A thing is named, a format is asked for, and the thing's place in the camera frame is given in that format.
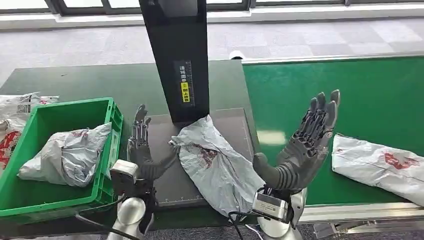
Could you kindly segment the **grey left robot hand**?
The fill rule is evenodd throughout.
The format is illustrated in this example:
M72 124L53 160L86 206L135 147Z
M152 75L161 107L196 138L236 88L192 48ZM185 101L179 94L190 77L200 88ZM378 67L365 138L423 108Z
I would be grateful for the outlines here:
M149 145L150 117L147 117L146 105L141 104L134 116L131 135L127 141L127 160L137 164L137 177L154 181L160 178L178 159L180 146L171 144L169 154L161 160L154 160Z

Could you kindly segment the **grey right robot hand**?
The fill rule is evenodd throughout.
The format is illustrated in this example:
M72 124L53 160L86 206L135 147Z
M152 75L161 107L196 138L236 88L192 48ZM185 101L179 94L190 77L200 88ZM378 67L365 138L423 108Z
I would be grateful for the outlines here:
M299 127L278 153L275 166L263 153L254 155L253 169L268 187L296 192L312 182L328 156L340 101L338 89L331 92L329 101L323 92L313 97Z

